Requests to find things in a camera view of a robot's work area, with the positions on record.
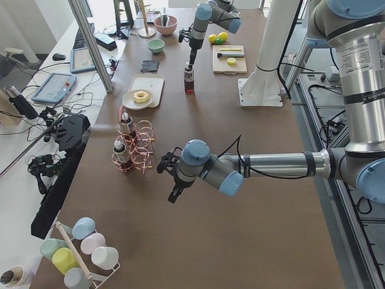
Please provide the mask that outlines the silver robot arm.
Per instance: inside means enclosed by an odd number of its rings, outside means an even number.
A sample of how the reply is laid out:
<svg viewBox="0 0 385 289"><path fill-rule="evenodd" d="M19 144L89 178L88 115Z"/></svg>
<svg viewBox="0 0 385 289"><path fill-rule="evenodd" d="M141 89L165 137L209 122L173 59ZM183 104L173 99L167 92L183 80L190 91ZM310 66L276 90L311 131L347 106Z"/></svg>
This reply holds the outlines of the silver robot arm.
<svg viewBox="0 0 385 289"><path fill-rule="evenodd" d="M246 105L275 106L273 72L285 53L302 1L273 1L254 72L238 85ZM267 176L338 179L362 196L384 204L384 60L380 34L384 1L310 1L307 44L336 50L350 141L344 148L290 154L239 154L239 137L215 155L202 140L190 140L161 158L157 172L167 171L175 186L168 201L175 203L196 178L227 196L234 196L245 178ZM242 20L231 1L206 1L197 6L194 22L179 32L189 39L189 68L202 48L210 23L237 33Z"/></svg>
<svg viewBox="0 0 385 289"><path fill-rule="evenodd" d="M241 15L231 1L213 0L200 3L196 8L193 24L187 30L179 31L179 43L189 40L190 69L193 68L197 51L202 48L210 23L217 24L232 34L236 34L242 24Z"/></svg>

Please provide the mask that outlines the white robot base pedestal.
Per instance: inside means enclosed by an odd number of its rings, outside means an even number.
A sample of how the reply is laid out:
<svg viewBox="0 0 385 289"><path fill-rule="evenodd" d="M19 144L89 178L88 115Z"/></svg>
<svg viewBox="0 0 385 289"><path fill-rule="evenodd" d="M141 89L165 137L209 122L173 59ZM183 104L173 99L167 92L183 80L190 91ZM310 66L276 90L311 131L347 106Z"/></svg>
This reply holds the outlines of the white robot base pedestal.
<svg viewBox="0 0 385 289"><path fill-rule="evenodd" d="M281 107L282 84L278 72L291 27L296 24L302 2L273 1L270 6L254 72L238 80L242 107Z"/></svg>

